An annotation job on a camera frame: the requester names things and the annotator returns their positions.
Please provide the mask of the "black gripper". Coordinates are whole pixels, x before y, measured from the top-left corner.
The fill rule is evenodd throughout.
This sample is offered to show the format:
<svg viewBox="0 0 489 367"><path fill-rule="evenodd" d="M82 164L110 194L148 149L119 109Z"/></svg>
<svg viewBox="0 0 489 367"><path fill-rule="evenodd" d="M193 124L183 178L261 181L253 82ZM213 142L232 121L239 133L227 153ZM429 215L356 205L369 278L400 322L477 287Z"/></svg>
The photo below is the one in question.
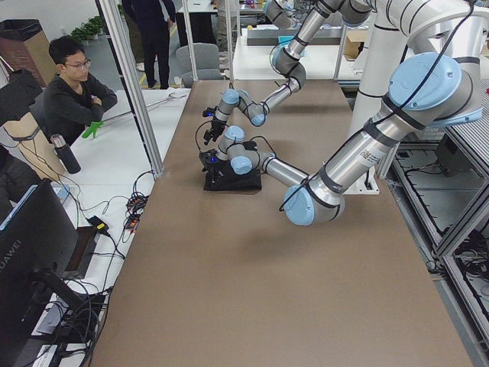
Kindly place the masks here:
<svg viewBox="0 0 489 367"><path fill-rule="evenodd" d="M209 142L216 142L219 134L225 130L226 122L228 121L228 114L222 112L218 107L207 107L203 112L204 118L211 117L211 128L207 129L203 135L203 144L208 145Z"/></svg>
<svg viewBox="0 0 489 367"><path fill-rule="evenodd" d="M221 169L225 166L225 161L217 157L215 149L200 152L199 159L202 163L202 172L206 173L206 189L222 190Z"/></svg>

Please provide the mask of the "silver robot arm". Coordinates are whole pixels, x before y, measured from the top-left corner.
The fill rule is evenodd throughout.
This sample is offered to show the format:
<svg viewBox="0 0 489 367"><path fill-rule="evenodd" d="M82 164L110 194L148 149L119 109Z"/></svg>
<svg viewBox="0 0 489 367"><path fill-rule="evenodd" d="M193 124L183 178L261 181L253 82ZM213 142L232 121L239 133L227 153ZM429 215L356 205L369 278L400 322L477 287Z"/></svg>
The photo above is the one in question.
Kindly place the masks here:
<svg viewBox="0 0 489 367"><path fill-rule="evenodd" d="M306 54L306 48L318 39L317 34L330 15L342 15L343 28L337 53L340 59L343 57L345 29L361 26L371 14L371 7L365 1L317 1L299 24L295 22L294 11L284 1L267 1L264 10L279 29L295 31L290 40L279 41L270 50L270 68L283 83L260 102L253 100L244 90L229 87L223 92L219 104L214 109L206 110L212 120L210 129L203 135L205 145L222 135L234 109L239 109L252 125L259 127L267 121L272 109L305 86L307 75L301 58Z"/></svg>
<svg viewBox="0 0 489 367"><path fill-rule="evenodd" d="M252 125L263 125L272 108L303 87L300 58L325 20L339 13L357 27L371 12L387 22L375 28L373 41L398 31L413 51L388 76L378 112L312 175L274 153L248 150L243 129L228 123L232 112L238 109ZM282 86L263 102L244 90L227 89L207 111L211 126L203 138L217 146L202 161L209 167L228 162L237 175L261 170L285 184L281 210L299 226L334 220L345 208L347 189L409 133L481 118L480 53L487 30L488 9L472 1L318 1L293 39L274 53L273 67L285 78Z"/></svg>

